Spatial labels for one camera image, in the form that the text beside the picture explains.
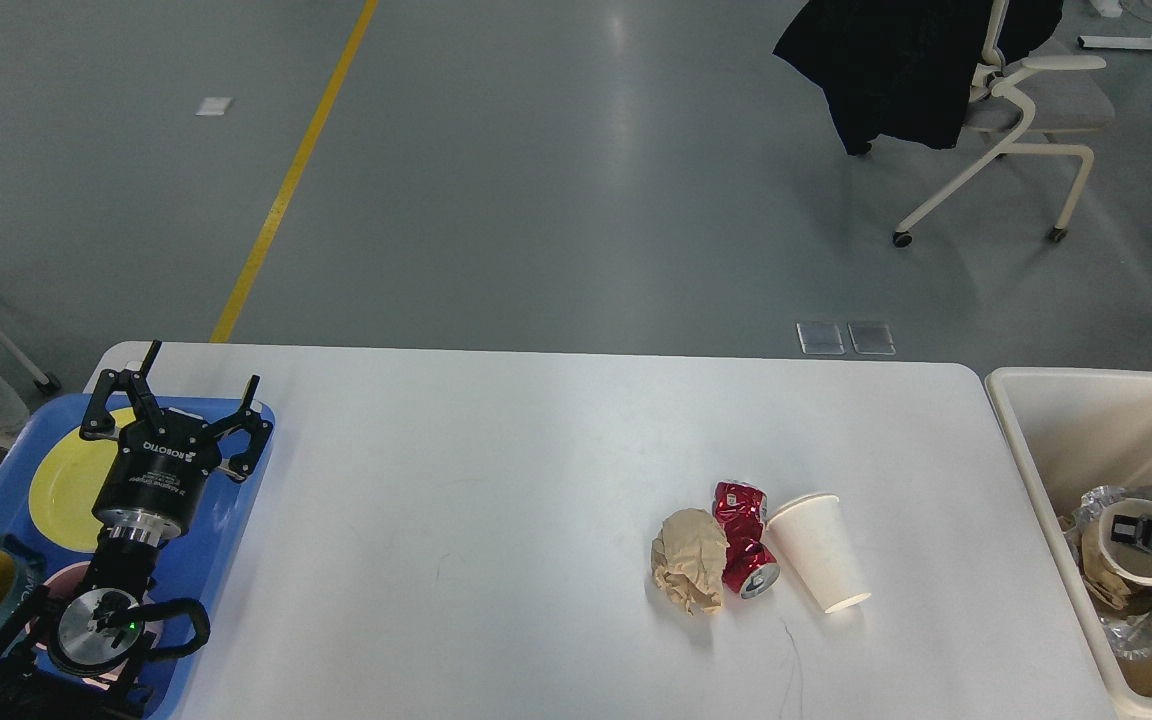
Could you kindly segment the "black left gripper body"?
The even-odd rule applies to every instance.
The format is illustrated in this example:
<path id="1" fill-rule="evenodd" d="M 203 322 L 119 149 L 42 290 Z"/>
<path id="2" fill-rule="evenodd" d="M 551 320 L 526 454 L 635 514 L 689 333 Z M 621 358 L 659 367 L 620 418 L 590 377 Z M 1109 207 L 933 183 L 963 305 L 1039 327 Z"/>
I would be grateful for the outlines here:
<path id="1" fill-rule="evenodd" d="M 147 420 L 119 430 L 116 456 L 93 503 L 105 526 L 131 525 L 154 516 L 161 537 L 189 532 L 209 473 L 219 464 L 218 442 L 204 441 L 209 420 L 195 414 L 164 414 L 164 432 Z"/>

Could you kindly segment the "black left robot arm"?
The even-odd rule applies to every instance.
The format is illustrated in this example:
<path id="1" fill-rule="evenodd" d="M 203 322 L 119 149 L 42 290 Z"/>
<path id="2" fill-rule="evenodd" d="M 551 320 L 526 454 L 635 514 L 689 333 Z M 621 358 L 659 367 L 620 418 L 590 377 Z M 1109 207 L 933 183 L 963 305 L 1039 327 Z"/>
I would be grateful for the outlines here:
<path id="1" fill-rule="evenodd" d="M 165 719 L 259 493 L 273 411 L 145 359 L 41 406 L 0 465 L 0 719 Z"/>

